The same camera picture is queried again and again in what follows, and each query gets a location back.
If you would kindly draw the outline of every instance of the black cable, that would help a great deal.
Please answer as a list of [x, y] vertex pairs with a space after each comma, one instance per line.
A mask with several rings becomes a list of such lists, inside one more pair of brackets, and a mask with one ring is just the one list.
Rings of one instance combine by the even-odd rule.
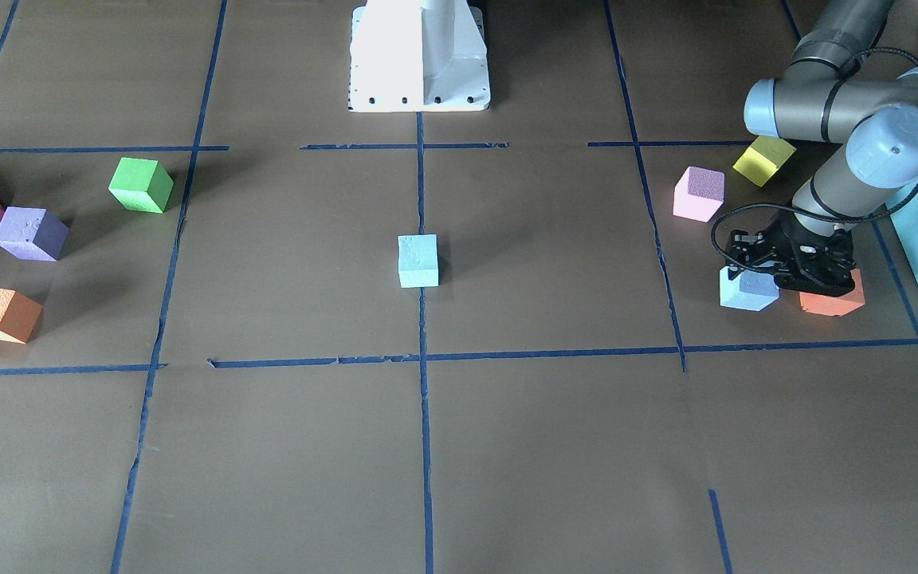
[[[869, 48], [869, 49], [863, 50], [862, 52], [859, 52], [858, 54], [853, 55], [848, 61], [845, 62], [844, 65], [842, 65], [842, 68], [845, 68], [845, 65], [848, 65], [849, 62], [851, 61], [855, 61], [855, 59], [857, 58], [861, 58], [863, 56], [874, 54], [874, 53], [885, 53], [885, 54], [902, 56], [903, 58], [908, 59], [908, 61], [911, 61], [916, 66], [916, 69], [918, 69], [918, 58], [912, 52], [903, 50], [901, 48], [890, 48], [890, 47]], [[805, 217], [807, 218], [818, 219], [818, 221], [821, 221], [821, 222], [831, 222], [831, 224], [835, 224], [835, 225], [857, 225], [857, 224], [861, 224], [861, 222], [875, 222], [878, 219], [890, 217], [890, 215], [895, 214], [896, 211], [907, 206], [908, 203], [912, 201], [914, 197], [916, 197], [916, 194], [918, 194], [918, 182], [916, 182], [916, 185], [913, 187], [912, 191], [910, 191], [908, 195], [904, 197], [902, 201], [896, 203], [895, 206], [893, 206], [892, 208], [889, 208], [889, 210], [879, 212], [879, 214], [863, 215], [863, 217], [852, 217], [852, 218], [838, 218], [838, 217], [832, 217], [832, 215], [814, 214], [814, 212], [812, 211], [802, 210], [802, 208], [795, 207], [795, 206], [786, 206], [786, 204], [783, 204], [783, 203], [769, 203], [769, 202], [750, 203], [749, 206], [737, 207], [734, 210], [729, 211], [727, 214], [722, 214], [721, 217], [714, 219], [714, 224], [711, 225], [711, 244], [714, 246], [714, 250], [716, 250], [718, 254], [721, 255], [721, 257], [724, 257], [725, 261], [728, 261], [730, 265], [734, 265], [734, 266], [737, 266], [737, 268], [746, 269], [747, 271], [752, 271], [755, 273], [771, 273], [771, 275], [773, 275], [773, 273], [777, 271], [777, 268], [756, 268], [753, 265], [746, 265], [741, 261], [737, 261], [735, 258], [733, 258], [731, 255], [728, 254], [728, 251], [725, 251], [724, 248], [721, 248], [721, 245], [719, 245], [717, 242], [718, 225], [721, 225], [722, 222], [726, 221], [726, 219], [733, 218], [738, 214], [742, 214], [742, 212], [744, 211], [758, 210], [758, 208], [770, 208], [770, 210], [790, 211], [790, 212], [793, 212], [793, 214], [805, 215]]]

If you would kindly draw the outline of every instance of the purple cube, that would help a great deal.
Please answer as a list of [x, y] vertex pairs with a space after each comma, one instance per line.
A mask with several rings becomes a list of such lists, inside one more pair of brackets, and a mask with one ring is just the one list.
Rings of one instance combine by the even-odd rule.
[[19, 259], [59, 261], [69, 228], [36, 207], [7, 207], [0, 222], [0, 246]]

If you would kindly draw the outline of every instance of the white bracket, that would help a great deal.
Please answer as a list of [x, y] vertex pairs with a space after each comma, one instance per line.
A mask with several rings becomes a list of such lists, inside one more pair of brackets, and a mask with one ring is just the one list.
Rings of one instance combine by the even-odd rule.
[[484, 15], [466, 0], [367, 0], [353, 11], [349, 109], [478, 112], [491, 103]]

